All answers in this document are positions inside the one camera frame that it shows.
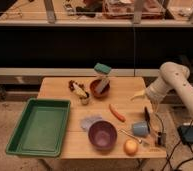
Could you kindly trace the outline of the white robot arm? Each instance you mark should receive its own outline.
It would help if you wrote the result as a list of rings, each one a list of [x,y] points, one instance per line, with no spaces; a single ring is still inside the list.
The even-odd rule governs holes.
[[[147,88],[136,92],[132,99],[147,97],[159,104],[172,89],[176,91],[183,104],[193,116],[193,86],[188,82],[190,70],[187,66],[165,62],[159,69],[159,76]]]

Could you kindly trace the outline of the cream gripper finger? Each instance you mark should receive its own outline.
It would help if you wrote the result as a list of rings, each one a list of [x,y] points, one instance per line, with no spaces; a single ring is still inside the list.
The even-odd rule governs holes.
[[[131,97],[131,101],[137,99],[137,98],[145,98],[146,94],[145,94],[145,90],[141,90],[141,91],[137,91],[132,97]]]

